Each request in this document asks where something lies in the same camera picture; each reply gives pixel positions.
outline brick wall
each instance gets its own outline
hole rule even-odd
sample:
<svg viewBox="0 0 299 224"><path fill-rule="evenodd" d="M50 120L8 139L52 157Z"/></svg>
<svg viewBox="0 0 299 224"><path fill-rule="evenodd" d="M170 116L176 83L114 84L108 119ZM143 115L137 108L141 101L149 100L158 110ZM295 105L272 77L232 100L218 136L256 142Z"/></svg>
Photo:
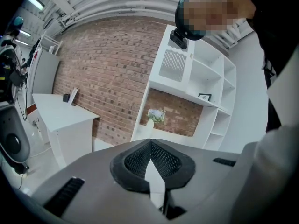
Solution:
<svg viewBox="0 0 299 224"><path fill-rule="evenodd" d="M155 124L154 127L156 129L186 136L193 136L202 108L203 106L191 101L162 91L150 89L140 124L147 124L149 118L146 117L146 115L149 109L165 110L165 122L164 124Z"/></svg>
<svg viewBox="0 0 299 224"><path fill-rule="evenodd" d="M129 142L166 25L147 20L93 21L63 33L54 94L79 89L75 103L98 114L93 136Z"/></svg>

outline white vase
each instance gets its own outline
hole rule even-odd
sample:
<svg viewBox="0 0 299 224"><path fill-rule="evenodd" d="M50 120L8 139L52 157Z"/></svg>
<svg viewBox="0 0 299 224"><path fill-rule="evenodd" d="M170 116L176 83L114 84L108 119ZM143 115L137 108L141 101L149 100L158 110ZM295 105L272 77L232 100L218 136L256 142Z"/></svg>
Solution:
<svg viewBox="0 0 299 224"><path fill-rule="evenodd" d="M154 129L154 121L149 119L148 123L145 126L145 130L143 132L143 139L150 139Z"/></svg>

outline light fixture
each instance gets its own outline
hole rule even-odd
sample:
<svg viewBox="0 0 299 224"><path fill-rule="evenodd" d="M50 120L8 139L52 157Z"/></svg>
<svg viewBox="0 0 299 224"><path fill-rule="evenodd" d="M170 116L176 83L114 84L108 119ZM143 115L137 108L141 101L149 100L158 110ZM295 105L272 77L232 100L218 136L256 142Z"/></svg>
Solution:
<svg viewBox="0 0 299 224"><path fill-rule="evenodd" d="M41 4L41 2L37 0L28 0L28 1L31 2L34 6L36 6L39 10L43 9L43 5Z"/></svg>
<svg viewBox="0 0 299 224"><path fill-rule="evenodd" d="M19 41L18 39L16 39L15 41L16 41L16 42L19 42L19 43L22 43L22 44L24 44L24 45L26 45L26 46L28 46L27 43L21 42L21 41Z"/></svg>
<svg viewBox="0 0 299 224"><path fill-rule="evenodd" d="M28 32L24 32L22 30L20 30L20 32L23 33L23 34L25 34L25 35L27 35L27 36L31 36L31 34L29 34Z"/></svg>

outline white floor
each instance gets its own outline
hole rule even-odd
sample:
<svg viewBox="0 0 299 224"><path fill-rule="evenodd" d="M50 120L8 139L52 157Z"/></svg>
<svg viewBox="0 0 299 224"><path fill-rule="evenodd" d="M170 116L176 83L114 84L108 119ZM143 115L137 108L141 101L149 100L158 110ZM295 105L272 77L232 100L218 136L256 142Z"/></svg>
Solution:
<svg viewBox="0 0 299 224"><path fill-rule="evenodd" d="M19 94L20 106L23 106L21 94ZM36 126L31 125L28 121L24 121L21 116L21 111L18 103L16 102L16 109L21 118L23 127L27 134L30 143L30 156L26 161L30 167L28 173L23 176L21 185L21 175L17 175L8 163L3 159L0 154L1 168L6 175L10 184L19 188L20 190L28 195L32 195L34 191L48 178L59 171L58 164L50 148L50 144L43 144L41 137L39 136L38 129ZM93 138L93 151L102 150L105 148L113 147L113 145L105 143L99 139ZM154 205L159 208L163 204L165 183L158 171L156 170L152 161L149 162L145 180L150 184L151 195L150 198Z"/></svg>

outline black picture frame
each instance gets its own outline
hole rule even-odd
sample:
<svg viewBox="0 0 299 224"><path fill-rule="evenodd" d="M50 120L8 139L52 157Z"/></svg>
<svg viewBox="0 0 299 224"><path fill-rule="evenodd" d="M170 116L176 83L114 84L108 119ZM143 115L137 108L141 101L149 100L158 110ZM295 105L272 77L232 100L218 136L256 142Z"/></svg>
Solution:
<svg viewBox="0 0 299 224"><path fill-rule="evenodd" d="M208 99L208 101L210 101L210 99L211 99L211 96L212 96L212 94L203 94L203 93L200 93L199 95L198 95L198 97L199 98L201 98L200 96L209 96L209 99Z"/></svg>

